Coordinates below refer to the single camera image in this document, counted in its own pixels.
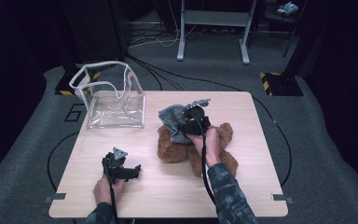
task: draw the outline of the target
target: teddy bear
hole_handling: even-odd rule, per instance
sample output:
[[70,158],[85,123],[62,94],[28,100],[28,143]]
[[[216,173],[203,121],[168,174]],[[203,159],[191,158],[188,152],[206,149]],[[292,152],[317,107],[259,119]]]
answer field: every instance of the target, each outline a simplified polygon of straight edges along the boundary
[[[238,162],[226,151],[226,147],[232,140],[233,130],[229,123],[223,123],[219,127],[213,126],[219,133],[219,158],[228,170],[235,176]],[[165,162],[178,162],[189,159],[193,174],[197,177],[202,175],[201,156],[193,143],[173,143],[171,132],[162,125],[158,128],[158,157]]]

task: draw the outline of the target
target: gray carpet floor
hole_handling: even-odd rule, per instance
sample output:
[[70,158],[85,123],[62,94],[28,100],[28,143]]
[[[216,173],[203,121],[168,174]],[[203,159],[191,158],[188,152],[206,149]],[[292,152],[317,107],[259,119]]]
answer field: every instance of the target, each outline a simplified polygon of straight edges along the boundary
[[[241,62],[239,38],[240,35],[199,35],[190,38],[186,42],[185,59],[182,62],[176,61],[178,42],[170,47],[164,47],[160,43],[144,44],[129,48],[129,53],[179,75],[180,77],[176,77],[158,71],[161,76],[174,80],[185,91],[239,89],[250,92],[266,107],[281,127],[284,136],[264,107],[255,101],[281,181],[289,168],[289,150],[284,137],[288,140],[293,164],[282,190],[295,203],[288,204],[289,213],[286,217],[260,218],[260,223],[358,223],[358,174],[341,159],[325,129],[318,101],[303,77],[296,77],[304,93],[302,97],[267,96],[263,89],[259,73],[282,72],[296,43],[288,56],[283,58],[287,41],[285,38],[276,34],[257,34],[249,49],[251,63],[244,65]],[[141,65],[128,58],[125,62],[136,73],[144,90],[160,90],[156,79]],[[61,67],[44,74],[48,81],[45,95],[0,164],[0,223],[72,222],[71,219],[51,218],[48,215],[50,204],[44,203],[45,197],[54,193],[48,180],[48,156],[56,147],[49,170],[57,186],[76,140],[76,134],[71,134],[79,131],[86,115],[84,106],[75,105],[75,110],[81,112],[78,121],[65,121],[74,104],[82,102],[76,96],[54,94],[63,74]],[[162,78],[159,80],[164,91],[175,90],[174,86]],[[200,219],[176,221],[202,222]],[[84,223],[84,220],[77,218],[76,222]],[[172,220],[140,220],[138,223],[145,222],[172,223]]]

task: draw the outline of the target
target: wooden tabletop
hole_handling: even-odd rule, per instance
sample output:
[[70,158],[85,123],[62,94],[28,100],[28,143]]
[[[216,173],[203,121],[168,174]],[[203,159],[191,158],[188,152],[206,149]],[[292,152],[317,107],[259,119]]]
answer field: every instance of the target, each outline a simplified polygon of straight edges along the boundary
[[216,217],[215,207],[195,177],[188,160],[162,162],[157,156],[159,110],[211,98],[205,115],[214,126],[231,124],[234,135],[227,146],[238,161],[237,180],[257,217],[284,217],[285,202],[273,201],[282,194],[269,148],[248,92],[239,91],[146,91],[145,127],[86,129],[82,125],[54,200],[51,217],[86,217],[96,206],[92,190],[103,174],[102,158],[117,147],[128,152],[124,167],[142,165],[139,178],[126,183],[117,214],[140,217]]

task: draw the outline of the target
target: hand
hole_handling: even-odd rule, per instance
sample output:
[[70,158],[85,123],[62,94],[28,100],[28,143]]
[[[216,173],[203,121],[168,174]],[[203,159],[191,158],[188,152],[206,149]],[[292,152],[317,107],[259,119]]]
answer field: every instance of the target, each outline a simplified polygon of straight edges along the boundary
[[[116,184],[112,184],[112,188],[115,191],[115,201],[116,203],[121,197],[121,193],[124,189],[125,179],[120,179]],[[110,197],[110,188],[109,181],[107,180],[106,175],[97,181],[94,190],[92,191],[95,196],[95,202],[97,205],[99,203],[110,203],[112,204],[112,198]]]
[[[194,145],[196,146],[197,152],[202,155],[202,147],[203,147],[203,140],[201,135],[193,135],[193,134],[186,134],[188,138],[193,141]],[[219,159],[219,133],[215,128],[209,128],[206,131],[206,164],[208,167],[211,167],[218,162]]]

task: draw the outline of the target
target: person's left hand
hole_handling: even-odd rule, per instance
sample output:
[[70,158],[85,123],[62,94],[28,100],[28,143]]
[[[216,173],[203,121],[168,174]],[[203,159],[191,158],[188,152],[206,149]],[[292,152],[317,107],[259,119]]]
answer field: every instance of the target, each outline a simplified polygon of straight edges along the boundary
[[[115,201],[116,203],[121,197],[121,193],[124,189],[124,183],[126,182],[125,179],[120,179],[116,184],[112,184],[112,188],[115,191]],[[95,196],[95,202],[97,205],[99,203],[110,203],[112,204],[112,198],[110,197],[110,188],[109,188],[109,181],[105,174],[103,177],[97,181],[94,190],[92,191]]]

